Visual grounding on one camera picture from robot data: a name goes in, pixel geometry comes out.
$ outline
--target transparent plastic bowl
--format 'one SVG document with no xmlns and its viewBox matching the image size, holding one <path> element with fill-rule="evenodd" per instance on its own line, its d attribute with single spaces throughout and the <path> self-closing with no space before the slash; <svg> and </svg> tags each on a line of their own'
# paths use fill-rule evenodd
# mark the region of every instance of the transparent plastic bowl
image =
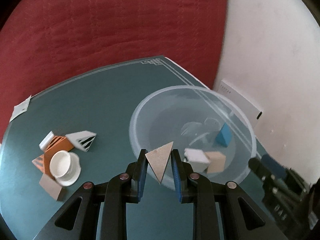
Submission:
<svg viewBox="0 0 320 240">
<path fill-rule="evenodd" d="M 233 135 L 228 147 L 215 142 L 225 122 Z M 141 149 L 152 151 L 171 141 L 182 160 L 185 148 L 220 151 L 226 156 L 224 171 L 203 175 L 221 184 L 240 183 L 249 174 L 248 161 L 257 150 L 253 129 L 233 102 L 212 90 L 188 85 L 167 87 L 142 100 L 132 114 L 129 137 L 137 158 Z M 155 178 L 150 167 L 148 173 Z M 174 190 L 170 162 L 162 184 Z"/>
</svg>

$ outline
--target white cube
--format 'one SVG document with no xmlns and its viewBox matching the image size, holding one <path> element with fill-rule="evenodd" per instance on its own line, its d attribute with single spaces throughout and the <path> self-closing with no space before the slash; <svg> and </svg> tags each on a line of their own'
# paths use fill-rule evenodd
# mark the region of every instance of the white cube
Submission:
<svg viewBox="0 0 320 240">
<path fill-rule="evenodd" d="M 210 160 L 202 150 L 186 148 L 184 156 L 187 159 L 187 163 L 191 164 L 194 172 L 202 172 L 210 165 Z"/>
<path fill-rule="evenodd" d="M 222 172 L 224 164 L 226 163 L 226 156 L 221 152 L 205 152 L 204 153 L 210 160 L 207 173 Z"/>
</svg>

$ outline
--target white wall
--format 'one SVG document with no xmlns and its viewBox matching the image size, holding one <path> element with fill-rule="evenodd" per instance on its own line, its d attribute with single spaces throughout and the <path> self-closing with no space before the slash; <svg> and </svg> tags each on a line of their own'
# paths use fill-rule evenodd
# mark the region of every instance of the white wall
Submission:
<svg viewBox="0 0 320 240">
<path fill-rule="evenodd" d="M 263 109 L 258 140 L 307 181 L 320 177 L 320 28 L 301 0 L 228 0 L 220 80 Z"/>
</svg>

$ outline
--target red quilted cloth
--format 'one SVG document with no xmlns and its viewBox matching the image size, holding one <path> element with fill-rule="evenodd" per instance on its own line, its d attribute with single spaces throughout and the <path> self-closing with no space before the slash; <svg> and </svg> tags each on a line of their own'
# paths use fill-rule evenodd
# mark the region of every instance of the red quilted cloth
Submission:
<svg viewBox="0 0 320 240">
<path fill-rule="evenodd" d="M 0 138 L 13 106 L 88 70 L 165 55 L 209 87 L 227 0 L 22 0 L 0 31 Z"/>
</svg>

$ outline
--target table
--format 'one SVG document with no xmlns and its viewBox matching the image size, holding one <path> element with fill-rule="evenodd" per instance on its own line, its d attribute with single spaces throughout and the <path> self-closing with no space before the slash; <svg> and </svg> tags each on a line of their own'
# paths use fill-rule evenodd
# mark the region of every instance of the table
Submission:
<svg viewBox="0 0 320 240">
<path fill-rule="evenodd" d="M 82 171 L 66 200 L 84 182 L 109 181 L 136 161 L 128 133 L 136 106 L 159 89 L 185 84 L 204 86 L 158 56 L 101 67 L 33 96 L 28 111 L 9 124 L 0 153 L 1 214 L 16 238 L 33 239 L 63 204 L 40 187 L 42 173 L 31 163 L 42 154 L 38 145 L 49 131 L 97 133 L 88 152 L 72 150 Z M 254 174 L 240 186 L 266 211 Z M 192 229 L 193 205 L 179 204 L 174 191 L 147 175 L 141 203 L 127 205 L 128 239 L 192 239 Z"/>
</svg>

